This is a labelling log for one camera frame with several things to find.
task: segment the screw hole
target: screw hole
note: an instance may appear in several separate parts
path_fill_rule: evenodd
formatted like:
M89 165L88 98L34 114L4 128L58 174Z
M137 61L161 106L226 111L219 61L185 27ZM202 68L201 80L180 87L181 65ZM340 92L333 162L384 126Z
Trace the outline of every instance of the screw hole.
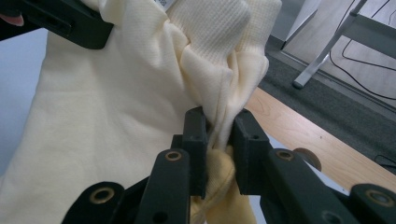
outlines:
M168 215L165 212L158 212L152 217L154 223L164 223L168 219Z
M166 153L165 158L169 161L178 161L181 159L181 154L177 151L170 151Z
M291 154L291 153L288 152L288 151L277 151L277 152L276 152L276 155L277 155L280 159L285 160L285 161L291 161L291 160L294 159L293 154Z
M114 189L108 187L99 188L91 194L90 201L95 204L106 203L114 197L114 194Z
M366 196L374 203L380 204L384 207L392 207L395 204L387 194L378 190L368 189L366 191Z

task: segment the crumpled cloth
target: crumpled cloth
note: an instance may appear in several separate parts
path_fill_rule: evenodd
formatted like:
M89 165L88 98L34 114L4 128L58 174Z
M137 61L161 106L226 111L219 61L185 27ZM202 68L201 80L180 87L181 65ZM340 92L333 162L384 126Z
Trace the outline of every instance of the crumpled cloth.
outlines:
M182 133L185 112L198 105L212 126L208 158L230 157L224 150L233 118L266 73L263 49L280 9L279 0L240 1L249 6L249 20L236 34L239 42L230 42L225 63L194 47L194 36L154 1L84 1L115 27L101 50L49 34L23 138L1 178L0 223L61 223L87 187L132 186L149 175L157 154ZM237 194L232 161L225 160L208 167L209 177L229 174L209 179L218 186L214 209L194 210L204 212L192 223L224 223L213 211L238 202L251 213L246 197L223 203ZM192 199L191 207L198 203ZM235 223L254 222L251 214L233 216L240 217Z

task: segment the gray carpet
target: gray carpet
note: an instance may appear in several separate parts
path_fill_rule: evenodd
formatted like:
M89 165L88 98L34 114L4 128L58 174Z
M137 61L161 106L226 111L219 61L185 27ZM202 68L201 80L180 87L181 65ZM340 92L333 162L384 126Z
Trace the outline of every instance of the gray carpet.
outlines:
M260 88L319 127L396 174L396 123L375 113L319 81L311 79L302 90L291 82L300 72L267 56L267 75Z

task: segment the wooden floor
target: wooden floor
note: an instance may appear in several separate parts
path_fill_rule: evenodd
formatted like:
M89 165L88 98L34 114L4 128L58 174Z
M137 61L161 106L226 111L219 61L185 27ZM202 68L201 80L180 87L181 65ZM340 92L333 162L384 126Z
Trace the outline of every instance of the wooden floor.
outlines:
M372 183L396 192L396 176L370 161L268 93L254 91L246 108L266 133L287 147L305 147L321 161L322 172L344 189Z
M367 1L366 5L361 10L361 14L366 17L372 17L386 1L387 0ZM289 44L284 48L284 51L301 61L307 63L314 61L324 49L324 46L331 39L338 23L351 3L352 0L322 0L315 17L289 42ZM396 0L390 0L387 5L375 15L374 19L385 24L389 24L392 27L396 27L396 13L391 16L389 22L389 16L395 9ZM344 59L341 53L348 40L348 38L342 36L337 42L332 49L333 60L346 69L369 90L388 97L396 98L396 72ZM365 62L378 63L396 69L395 59L354 41L352 41L346 49L346 56ZM347 84L363 90L363 88L356 84L343 71L335 67L330 60L327 60L320 69L343 80ZM396 107L396 101L383 98L378 99Z

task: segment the white wall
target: white wall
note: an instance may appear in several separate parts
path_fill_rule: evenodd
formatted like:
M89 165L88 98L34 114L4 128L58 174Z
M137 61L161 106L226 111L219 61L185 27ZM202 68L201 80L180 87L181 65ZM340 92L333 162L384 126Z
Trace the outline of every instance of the white wall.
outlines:
M282 0L272 36L287 41L317 9L321 0Z

